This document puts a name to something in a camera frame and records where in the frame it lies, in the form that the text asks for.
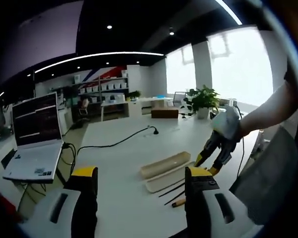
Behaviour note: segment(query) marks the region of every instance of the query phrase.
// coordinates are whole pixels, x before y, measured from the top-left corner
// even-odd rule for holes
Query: laptop
[[[17,151],[3,178],[53,182],[63,145],[56,93],[13,106],[12,121]]]

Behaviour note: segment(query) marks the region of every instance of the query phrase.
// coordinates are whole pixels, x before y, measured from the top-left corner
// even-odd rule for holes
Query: green plant
[[[190,91],[187,92],[187,95],[188,97],[185,98],[184,101],[188,105],[187,108],[193,113],[196,113],[199,108],[218,109],[220,101],[217,98],[217,95],[219,94],[216,93],[212,88],[208,88],[207,86],[203,85],[202,89],[190,89]]]
[[[130,98],[138,98],[138,97],[140,97],[140,95],[141,95],[141,92],[138,91],[138,90],[136,90],[136,91],[134,91],[134,92],[130,92],[128,96],[129,96]]]

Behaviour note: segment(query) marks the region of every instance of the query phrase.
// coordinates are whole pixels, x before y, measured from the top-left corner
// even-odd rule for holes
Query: laptop screen
[[[62,139],[56,93],[15,105],[12,119],[18,146]]]

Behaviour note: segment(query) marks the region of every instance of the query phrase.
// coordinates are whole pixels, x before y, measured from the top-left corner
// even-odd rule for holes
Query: sticker
[[[45,168],[38,168],[38,169],[35,169],[34,173],[35,174],[41,174],[41,173],[44,172],[44,170],[45,170]]]

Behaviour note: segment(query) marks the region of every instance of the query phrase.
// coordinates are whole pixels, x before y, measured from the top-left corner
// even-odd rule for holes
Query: human arm
[[[285,81],[265,103],[240,121],[240,135],[243,137],[251,131],[277,125],[288,119],[297,109],[295,90]]]

